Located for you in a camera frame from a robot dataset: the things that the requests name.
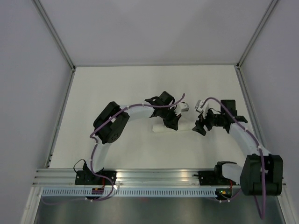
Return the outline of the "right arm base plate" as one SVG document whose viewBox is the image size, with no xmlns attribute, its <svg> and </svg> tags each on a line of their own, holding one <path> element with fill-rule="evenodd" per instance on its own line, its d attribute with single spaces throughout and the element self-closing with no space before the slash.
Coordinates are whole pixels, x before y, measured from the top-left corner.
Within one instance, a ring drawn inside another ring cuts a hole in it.
<svg viewBox="0 0 299 224">
<path fill-rule="evenodd" d="M 212 170 L 198 171 L 196 175 L 198 177 L 200 186 L 237 186 L 238 183 L 223 177 Z"/>
</svg>

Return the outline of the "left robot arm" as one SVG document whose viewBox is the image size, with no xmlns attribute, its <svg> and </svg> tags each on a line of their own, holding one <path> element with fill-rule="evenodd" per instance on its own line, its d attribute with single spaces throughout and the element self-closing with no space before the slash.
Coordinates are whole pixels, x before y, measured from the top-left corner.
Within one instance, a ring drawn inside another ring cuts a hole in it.
<svg viewBox="0 0 299 224">
<path fill-rule="evenodd" d="M 119 105 L 110 102 L 93 123 L 94 131 L 90 138 L 95 140 L 91 157 L 87 162 L 88 171 L 85 178 L 90 184 L 101 182 L 104 161 L 112 143 L 117 141 L 128 122 L 159 117 L 163 124 L 174 131 L 178 130 L 178 121 L 182 110 L 179 106 L 185 94 L 178 101 L 168 92 L 163 91 L 160 96 L 148 98 L 133 105 Z"/>
</svg>

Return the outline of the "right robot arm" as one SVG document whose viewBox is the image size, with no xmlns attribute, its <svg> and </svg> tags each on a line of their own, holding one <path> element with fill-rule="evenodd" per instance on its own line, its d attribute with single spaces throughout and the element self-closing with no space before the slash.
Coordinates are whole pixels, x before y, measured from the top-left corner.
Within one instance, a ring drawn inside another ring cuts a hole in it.
<svg viewBox="0 0 299 224">
<path fill-rule="evenodd" d="M 219 161 L 208 179 L 202 171 L 198 172 L 199 181 L 208 180 L 218 185 L 232 181 L 240 185 L 246 196 L 278 196 L 283 185 L 283 159 L 271 154 L 250 131 L 248 121 L 238 115 L 235 100 L 220 100 L 220 113 L 213 113 L 207 100 L 199 100 L 195 110 L 199 113 L 193 131 L 205 136 L 213 127 L 222 127 L 235 140 L 245 162 L 239 166 L 232 161 Z"/>
</svg>

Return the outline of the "white cloth napkin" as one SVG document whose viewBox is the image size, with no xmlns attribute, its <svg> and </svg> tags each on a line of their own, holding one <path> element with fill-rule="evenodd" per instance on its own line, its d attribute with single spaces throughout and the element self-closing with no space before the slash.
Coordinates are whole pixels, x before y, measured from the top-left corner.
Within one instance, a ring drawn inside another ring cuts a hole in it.
<svg viewBox="0 0 299 224">
<path fill-rule="evenodd" d="M 152 131 L 154 133 L 182 132 L 182 131 L 190 131 L 194 127 L 195 124 L 192 122 L 178 123 L 177 126 L 173 126 L 173 127 L 167 127 L 164 124 L 155 124 L 152 127 Z"/>
</svg>

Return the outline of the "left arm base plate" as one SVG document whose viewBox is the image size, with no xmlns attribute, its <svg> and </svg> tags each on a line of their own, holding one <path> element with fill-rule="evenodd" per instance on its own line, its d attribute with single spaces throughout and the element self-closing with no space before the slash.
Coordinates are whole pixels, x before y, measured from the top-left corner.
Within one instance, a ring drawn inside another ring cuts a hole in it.
<svg viewBox="0 0 299 224">
<path fill-rule="evenodd" d="M 105 170 L 104 169 L 102 171 L 97 172 L 97 174 L 101 175 L 101 176 L 105 176 L 106 178 L 95 176 L 94 174 L 92 174 L 92 172 L 90 170 L 78 171 L 76 174 L 76 178 L 75 178 L 75 185 L 85 185 L 85 186 L 89 186 L 89 185 L 105 185 L 106 186 L 107 185 L 107 186 L 111 186 L 112 184 L 108 179 L 110 179 L 113 184 L 115 184 L 115 182 L 116 182 L 117 171 L 115 171 L 115 170 Z"/>
</svg>

